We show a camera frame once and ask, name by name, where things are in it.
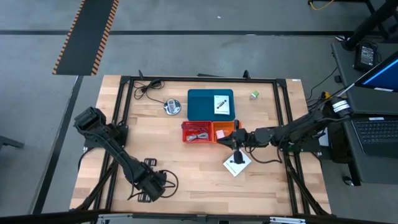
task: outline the orange container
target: orange container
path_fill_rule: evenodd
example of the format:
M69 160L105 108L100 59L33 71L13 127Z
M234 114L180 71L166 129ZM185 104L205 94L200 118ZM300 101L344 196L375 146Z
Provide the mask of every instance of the orange container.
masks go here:
M242 122L239 122L239 128L242 128ZM216 131L223 130L225 136L229 136L234 130L234 121L214 121L213 122L213 142L217 143Z
M181 124L182 141L185 143L209 143L213 142L213 124L211 121L184 121ZM208 134L208 139L196 138L188 141L188 136L198 135L202 133Z

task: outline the black clamp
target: black clamp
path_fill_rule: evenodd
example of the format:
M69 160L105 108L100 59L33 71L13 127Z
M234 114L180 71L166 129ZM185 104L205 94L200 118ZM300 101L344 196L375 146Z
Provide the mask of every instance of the black clamp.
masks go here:
M250 75L249 75L249 71L247 71L247 70L244 71L244 73L243 73L243 78L245 78L246 80L251 79L251 78L250 78Z
M141 70L138 70L139 79L144 80L144 75L142 74Z

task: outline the white paper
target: white paper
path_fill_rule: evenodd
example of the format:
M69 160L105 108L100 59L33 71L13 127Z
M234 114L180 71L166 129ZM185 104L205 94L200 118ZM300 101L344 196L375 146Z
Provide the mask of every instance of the white paper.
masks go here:
M232 162L234 160L234 154L232 154L232 156L229 157L223 164L234 177L236 177L245 167L251 163L251 160L248 158L248 156L243 153L242 150L240 151L242 152L244 164L236 164Z
M214 114L229 115L229 96L214 96Z

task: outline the blue tray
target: blue tray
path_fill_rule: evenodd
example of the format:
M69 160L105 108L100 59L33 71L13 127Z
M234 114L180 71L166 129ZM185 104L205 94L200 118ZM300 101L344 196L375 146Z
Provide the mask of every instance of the blue tray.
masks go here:
M214 114L214 96L229 96L229 115ZM190 121L233 121L235 119L232 90L188 90L187 116Z

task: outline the gray carpet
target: gray carpet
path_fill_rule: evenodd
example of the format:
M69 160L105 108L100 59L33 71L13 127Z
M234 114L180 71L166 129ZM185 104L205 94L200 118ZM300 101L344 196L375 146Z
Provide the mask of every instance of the gray carpet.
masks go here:
M375 6L382 2L374 1ZM79 4L77 0L1 0L0 29L69 29ZM334 2L323 11L313 11L304 0L132 0L121 1L113 29L353 30L368 15L361 3ZM51 75L64 40L63 36L0 35L0 135L26 143L22 150L0 151L1 216L26 214L37 190L75 81ZM224 77L240 77L248 69L252 77L300 78L309 96L311 87L336 67L333 41L332 37L111 36L99 74L83 80L73 116L95 105L104 74L137 75L138 69L145 75ZM337 89L330 79L314 94ZM45 212L69 208L82 145L83 138L70 126ZM323 171L334 214L396 222L397 186L351 188L341 181L341 175L348 173L346 166L324 162Z

